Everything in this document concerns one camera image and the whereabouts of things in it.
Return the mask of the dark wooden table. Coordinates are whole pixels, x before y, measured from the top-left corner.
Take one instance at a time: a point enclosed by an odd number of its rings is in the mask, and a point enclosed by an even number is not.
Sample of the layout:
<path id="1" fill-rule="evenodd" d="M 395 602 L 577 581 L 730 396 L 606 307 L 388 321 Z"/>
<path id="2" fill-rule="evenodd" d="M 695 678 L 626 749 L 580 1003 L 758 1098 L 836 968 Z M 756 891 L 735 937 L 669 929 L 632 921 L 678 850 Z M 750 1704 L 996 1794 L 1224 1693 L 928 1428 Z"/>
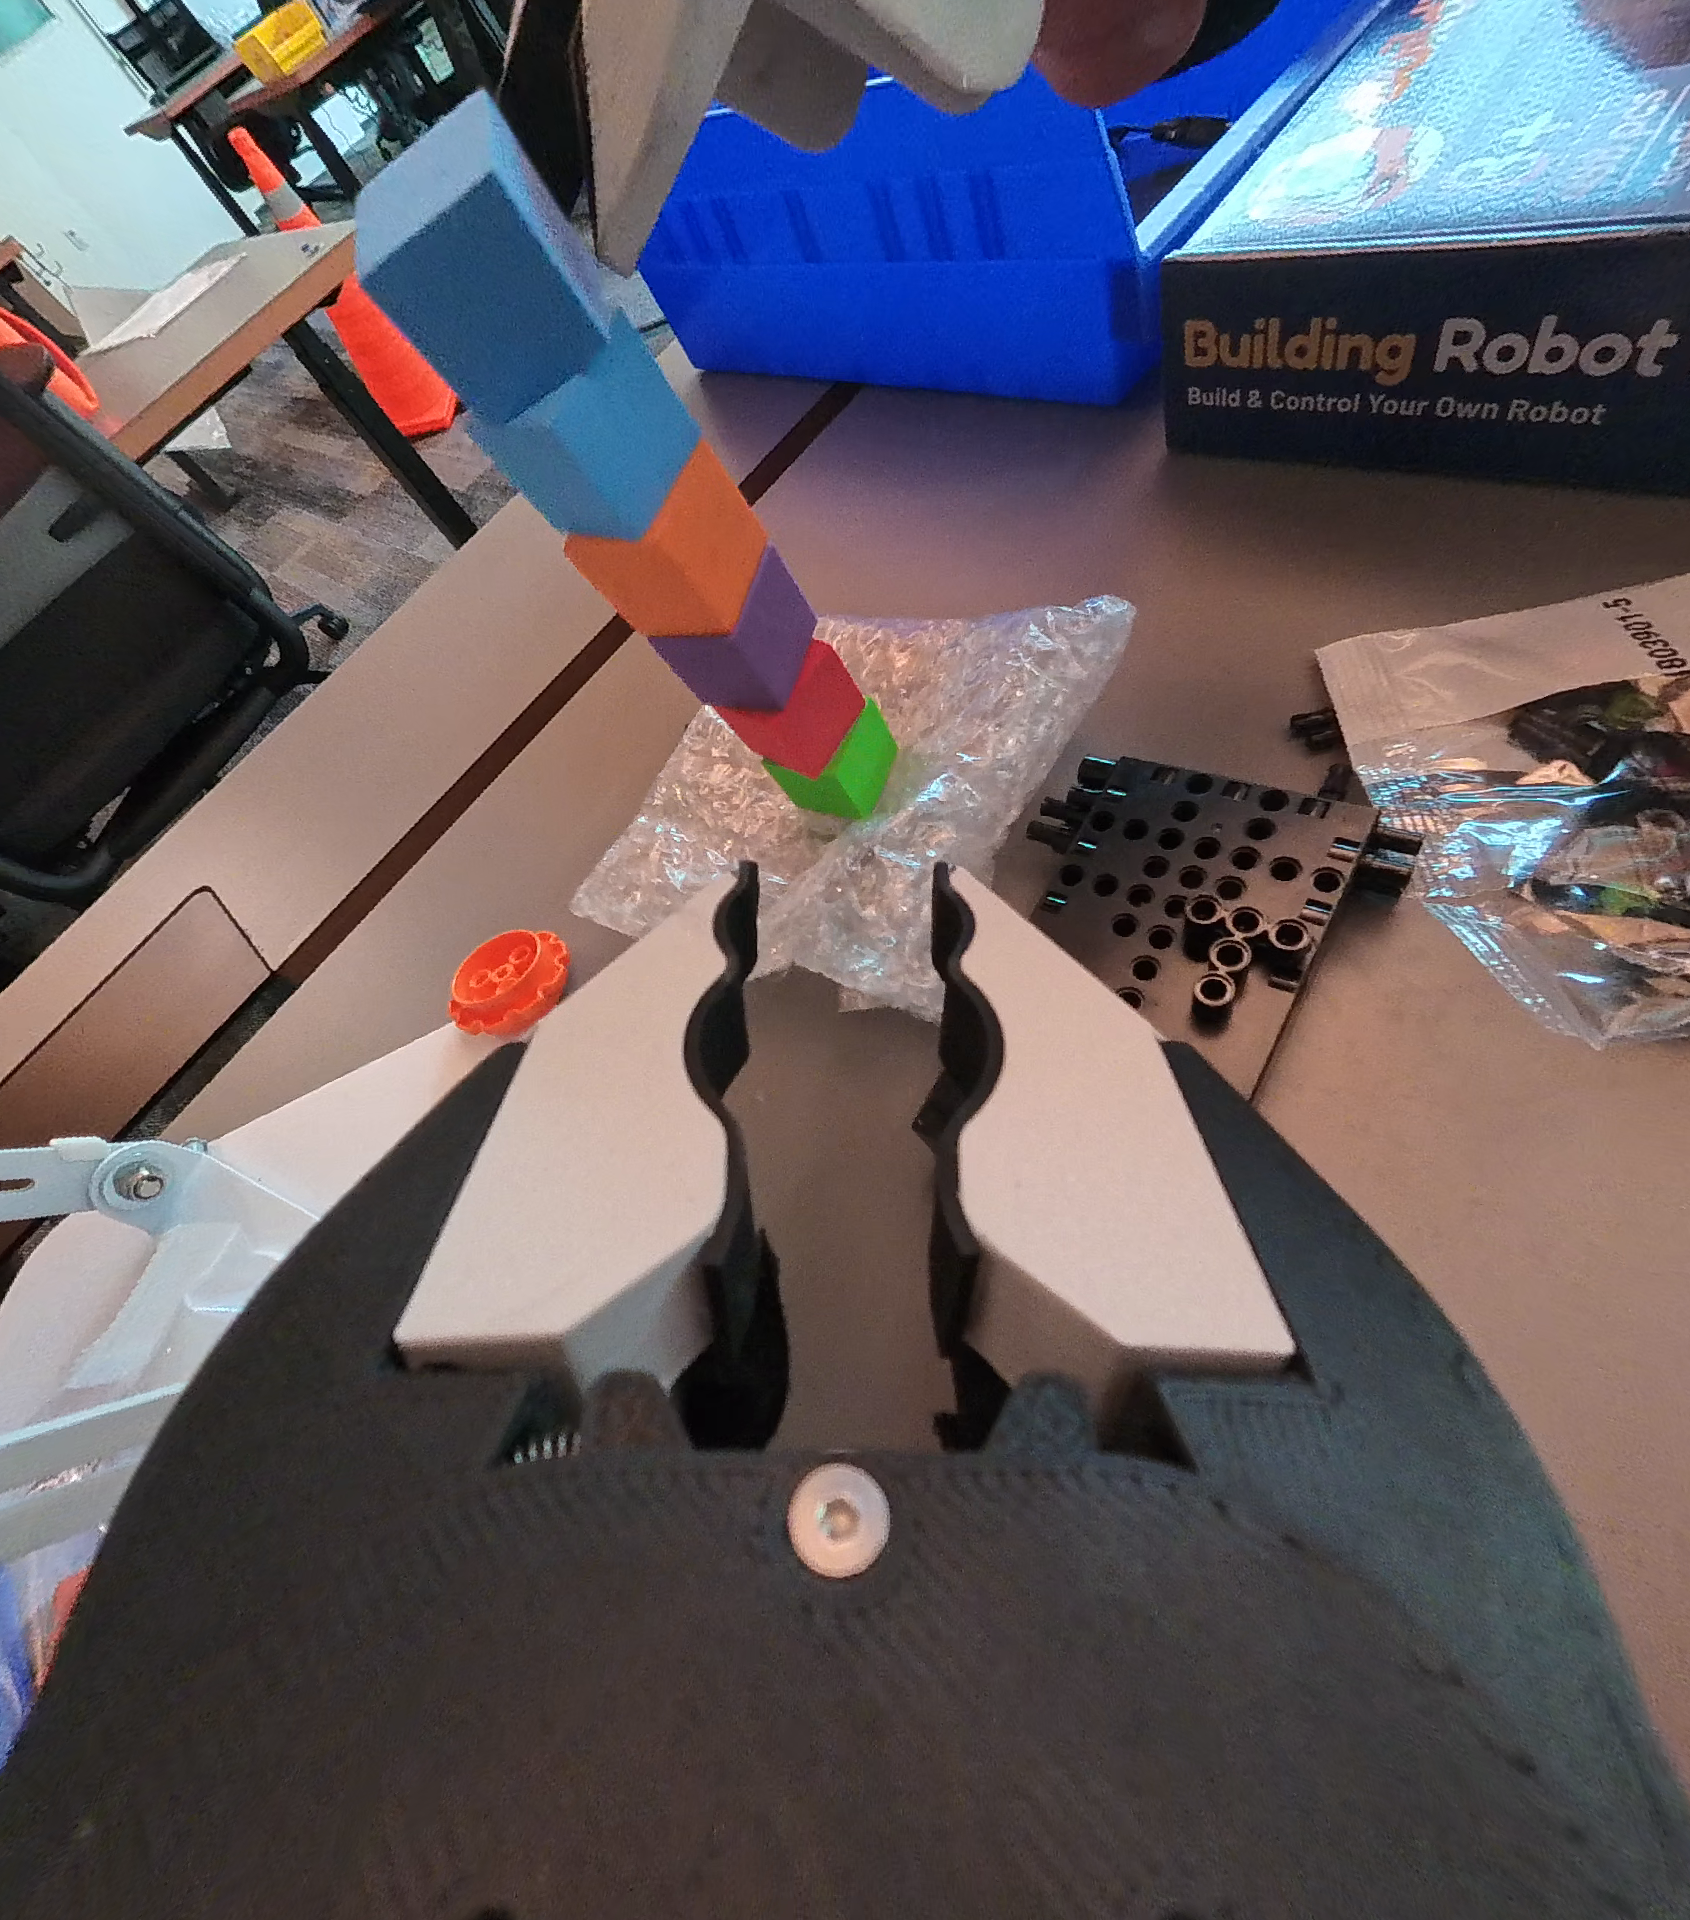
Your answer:
<path id="1" fill-rule="evenodd" d="M 500 3 L 351 3 L 331 9 L 324 42 L 279 75 L 260 75 L 237 52 L 218 53 L 125 132 L 169 143 L 237 217 L 252 190 L 234 153 L 237 126 L 313 195 L 347 200 L 364 173 L 493 83 L 502 56 Z"/>

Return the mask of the black perforated plastic block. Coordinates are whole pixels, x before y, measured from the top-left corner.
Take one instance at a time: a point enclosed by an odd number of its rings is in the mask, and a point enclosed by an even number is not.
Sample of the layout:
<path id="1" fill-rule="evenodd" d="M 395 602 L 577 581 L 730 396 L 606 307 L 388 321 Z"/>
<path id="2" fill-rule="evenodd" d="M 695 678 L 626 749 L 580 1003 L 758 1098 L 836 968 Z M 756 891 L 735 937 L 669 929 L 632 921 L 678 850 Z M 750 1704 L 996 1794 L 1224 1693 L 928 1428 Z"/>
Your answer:
<path id="1" fill-rule="evenodd" d="M 1168 1044 L 1242 1096 L 1271 1061 L 1338 912 L 1395 900 L 1419 840 L 1340 790 L 1083 756 L 1023 838 L 1051 858 L 1034 920 Z"/>

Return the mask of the purple wooden cube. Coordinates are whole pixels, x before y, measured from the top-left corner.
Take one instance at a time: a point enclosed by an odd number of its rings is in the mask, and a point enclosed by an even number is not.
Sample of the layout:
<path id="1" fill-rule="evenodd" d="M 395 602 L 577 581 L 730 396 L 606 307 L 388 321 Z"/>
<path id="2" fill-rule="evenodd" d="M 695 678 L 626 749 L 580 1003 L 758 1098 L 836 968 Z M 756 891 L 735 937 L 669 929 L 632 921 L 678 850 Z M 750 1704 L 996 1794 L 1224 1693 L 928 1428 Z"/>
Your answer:
<path id="1" fill-rule="evenodd" d="M 704 707 L 776 711 L 792 698 L 813 637 L 816 612 L 767 541 L 730 632 L 645 642 Z"/>

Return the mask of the blue plastic storage bin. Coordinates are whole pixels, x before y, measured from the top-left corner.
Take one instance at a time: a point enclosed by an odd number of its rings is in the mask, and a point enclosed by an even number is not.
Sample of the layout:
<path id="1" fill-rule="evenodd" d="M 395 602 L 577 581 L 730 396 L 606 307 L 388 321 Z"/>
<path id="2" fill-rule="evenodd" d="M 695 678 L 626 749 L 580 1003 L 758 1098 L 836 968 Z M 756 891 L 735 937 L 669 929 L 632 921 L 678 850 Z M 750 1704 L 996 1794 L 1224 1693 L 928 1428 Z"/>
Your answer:
<path id="1" fill-rule="evenodd" d="M 1382 3 L 1274 3 L 1107 108 L 1028 69 L 951 113 L 874 71 L 803 151 L 711 108 L 639 254 L 699 371 L 1115 404 L 1161 352 L 1161 271 Z"/>

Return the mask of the red wooden cube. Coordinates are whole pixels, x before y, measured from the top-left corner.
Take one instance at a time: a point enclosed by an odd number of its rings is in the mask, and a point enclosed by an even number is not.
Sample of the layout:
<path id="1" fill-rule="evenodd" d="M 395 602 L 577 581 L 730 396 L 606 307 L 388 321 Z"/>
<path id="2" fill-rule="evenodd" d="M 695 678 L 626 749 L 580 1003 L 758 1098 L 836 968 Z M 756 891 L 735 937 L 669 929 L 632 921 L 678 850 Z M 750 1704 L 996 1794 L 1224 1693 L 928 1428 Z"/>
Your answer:
<path id="1" fill-rule="evenodd" d="M 865 692 L 851 670 L 827 640 L 812 635 L 783 705 L 715 705 L 714 711 L 750 752 L 802 780 L 816 780 L 863 707 Z"/>

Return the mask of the orange wooden cube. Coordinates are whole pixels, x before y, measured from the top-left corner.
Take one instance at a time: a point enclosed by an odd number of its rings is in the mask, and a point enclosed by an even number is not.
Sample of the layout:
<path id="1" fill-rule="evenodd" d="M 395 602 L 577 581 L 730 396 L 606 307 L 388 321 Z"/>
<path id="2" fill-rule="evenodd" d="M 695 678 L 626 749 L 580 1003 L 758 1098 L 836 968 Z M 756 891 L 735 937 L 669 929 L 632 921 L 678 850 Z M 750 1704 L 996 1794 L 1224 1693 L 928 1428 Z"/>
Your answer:
<path id="1" fill-rule="evenodd" d="M 715 450 L 698 442 L 635 539 L 567 534 L 563 554 L 648 637 L 730 633 L 767 534 Z"/>

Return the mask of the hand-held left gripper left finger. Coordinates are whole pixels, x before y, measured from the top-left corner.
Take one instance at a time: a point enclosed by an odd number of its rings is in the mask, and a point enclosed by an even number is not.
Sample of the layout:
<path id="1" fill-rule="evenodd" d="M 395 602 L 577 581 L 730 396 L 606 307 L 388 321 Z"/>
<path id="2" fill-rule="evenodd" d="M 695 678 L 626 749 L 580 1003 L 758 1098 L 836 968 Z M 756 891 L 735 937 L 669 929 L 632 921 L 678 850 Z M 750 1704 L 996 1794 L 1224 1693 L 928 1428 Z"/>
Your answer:
<path id="1" fill-rule="evenodd" d="M 693 1444 L 772 1439 L 790 1345 L 726 1102 L 758 913 L 740 862 L 531 1030 L 395 1322 L 402 1362 L 570 1390 L 642 1374 Z"/>

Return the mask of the clear plastic sheet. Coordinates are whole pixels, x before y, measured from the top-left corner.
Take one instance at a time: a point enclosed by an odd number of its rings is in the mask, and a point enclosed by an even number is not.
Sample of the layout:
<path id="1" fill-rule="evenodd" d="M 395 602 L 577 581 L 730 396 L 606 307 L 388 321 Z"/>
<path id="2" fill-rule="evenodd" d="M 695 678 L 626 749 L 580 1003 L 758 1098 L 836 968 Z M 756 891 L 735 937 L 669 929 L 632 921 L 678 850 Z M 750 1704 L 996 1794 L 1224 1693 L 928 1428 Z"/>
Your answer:
<path id="1" fill-rule="evenodd" d="M 155 290 L 71 288 L 71 313 L 83 334 L 82 363 L 151 342 L 189 313 L 241 263 L 241 251 L 213 250 Z"/>

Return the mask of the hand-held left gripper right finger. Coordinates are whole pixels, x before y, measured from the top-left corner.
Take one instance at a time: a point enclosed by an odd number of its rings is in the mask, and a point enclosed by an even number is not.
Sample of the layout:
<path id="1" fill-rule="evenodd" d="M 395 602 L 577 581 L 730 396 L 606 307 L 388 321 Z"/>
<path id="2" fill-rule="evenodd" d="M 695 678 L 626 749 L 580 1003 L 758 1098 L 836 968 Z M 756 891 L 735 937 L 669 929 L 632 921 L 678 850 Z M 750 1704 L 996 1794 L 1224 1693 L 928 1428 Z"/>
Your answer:
<path id="1" fill-rule="evenodd" d="M 936 1435 L 982 1448 L 1015 1387 L 1060 1377 L 1099 1441 L 1176 1448 L 1148 1380 L 1274 1380 L 1298 1341 L 1170 1049 L 974 871 L 940 862 L 928 906 Z"/>

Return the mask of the person's right hand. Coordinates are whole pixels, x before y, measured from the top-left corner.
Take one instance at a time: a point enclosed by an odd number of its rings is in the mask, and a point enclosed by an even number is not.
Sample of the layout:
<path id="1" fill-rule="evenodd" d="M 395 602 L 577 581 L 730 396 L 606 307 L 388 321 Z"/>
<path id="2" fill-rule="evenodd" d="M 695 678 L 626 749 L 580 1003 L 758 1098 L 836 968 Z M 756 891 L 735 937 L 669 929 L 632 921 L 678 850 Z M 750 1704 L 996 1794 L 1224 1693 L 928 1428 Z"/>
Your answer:
<path id="1" fill-rule="evenodd" d="M 1066 102 L 1118 104 L 1249 36 L 1268 2 L 1044 2 L 1029 61 Z"/>

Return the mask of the green wooden cube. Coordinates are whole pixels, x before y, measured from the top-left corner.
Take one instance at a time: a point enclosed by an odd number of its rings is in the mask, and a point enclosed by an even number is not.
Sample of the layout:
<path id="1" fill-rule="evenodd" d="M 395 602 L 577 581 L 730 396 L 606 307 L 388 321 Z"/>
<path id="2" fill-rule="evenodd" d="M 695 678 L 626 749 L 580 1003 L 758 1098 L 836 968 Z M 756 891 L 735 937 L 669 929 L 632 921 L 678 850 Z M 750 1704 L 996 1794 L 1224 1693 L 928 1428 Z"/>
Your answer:
<path id="1" fill-rule="evenodd" d="M 868 698 L 816 776 L 764 758 L 764 771 L 803 812 L 857 821 L 870 818 L 898 763 L 898 741 L 878 699 Z"/>

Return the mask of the blue wooden cube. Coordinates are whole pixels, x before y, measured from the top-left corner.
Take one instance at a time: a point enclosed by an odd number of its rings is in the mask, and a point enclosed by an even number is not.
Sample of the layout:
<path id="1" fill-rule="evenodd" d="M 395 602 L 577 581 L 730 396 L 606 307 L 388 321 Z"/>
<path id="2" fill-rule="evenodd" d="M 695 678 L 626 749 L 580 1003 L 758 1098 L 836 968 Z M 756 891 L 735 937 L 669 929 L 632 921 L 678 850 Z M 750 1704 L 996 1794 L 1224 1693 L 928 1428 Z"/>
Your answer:
<path id="1" fill-rule="evenodd" d="M 621 312 L 588 365 L 510 419 L 468 410 L 488 462 L 559 534 L 639 539 L 701 442 L 639 328 Z"/>
<path id="2" fill-rule="evenodd" d="M 359 190 L 354 271 L 484 419 L 512 419 L 588 371 L 614 330 L 588 241 L 485 91 Z"/>

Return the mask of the clear bubble wrap sheet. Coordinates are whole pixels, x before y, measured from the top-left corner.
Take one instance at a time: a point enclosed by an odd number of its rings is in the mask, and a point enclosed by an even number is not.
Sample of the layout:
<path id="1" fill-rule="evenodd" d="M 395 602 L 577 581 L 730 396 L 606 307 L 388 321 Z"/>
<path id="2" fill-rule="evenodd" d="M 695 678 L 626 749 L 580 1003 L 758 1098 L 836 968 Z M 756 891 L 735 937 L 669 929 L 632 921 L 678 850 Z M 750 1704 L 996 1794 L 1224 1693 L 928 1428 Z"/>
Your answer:
<path id="1" fill-rule="evenodd" d="M 896 740 L 878 810 L 839 821 L 792 803 L 701 707 L 570 908 L 638 940 L 737 862 L 758 870 L 762 976 L 792 968 L 844 1011 L 936 1021 L 931 876 L 993 876 L 1021 818 L 1122 660 L 1135 609 L 1114 594 L 976 618 L 822 618 Z"/>

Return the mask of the dark blue cardboard kit box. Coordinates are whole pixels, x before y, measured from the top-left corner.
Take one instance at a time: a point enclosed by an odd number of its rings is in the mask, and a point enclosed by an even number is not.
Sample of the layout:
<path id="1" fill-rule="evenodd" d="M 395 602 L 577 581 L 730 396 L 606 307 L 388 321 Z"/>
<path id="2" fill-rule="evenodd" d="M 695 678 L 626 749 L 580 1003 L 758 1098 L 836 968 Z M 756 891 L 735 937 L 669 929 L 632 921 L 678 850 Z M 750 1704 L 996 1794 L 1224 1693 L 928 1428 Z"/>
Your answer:
<path id="1" fill-rule="evenodd" d="M 1161 324 L 1179 454 L 1690 496 L 1690 3 L 1384 3 Z"/>

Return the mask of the small orange plastic wheel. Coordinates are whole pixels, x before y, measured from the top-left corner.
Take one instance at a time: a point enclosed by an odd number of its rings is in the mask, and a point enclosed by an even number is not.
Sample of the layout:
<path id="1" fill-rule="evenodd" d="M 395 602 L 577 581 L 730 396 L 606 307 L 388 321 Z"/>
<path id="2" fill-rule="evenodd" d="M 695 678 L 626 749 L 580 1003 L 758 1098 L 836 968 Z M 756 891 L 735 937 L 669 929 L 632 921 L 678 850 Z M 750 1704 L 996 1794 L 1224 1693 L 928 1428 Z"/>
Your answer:
<path id="1" fill-rule="evenodd" d="M 454 970 L 447 1019 L 473 1037 L 513 1041 L 558 1007 L 570 948 L 549 929 L 510 927 L 476 945 Z"/>

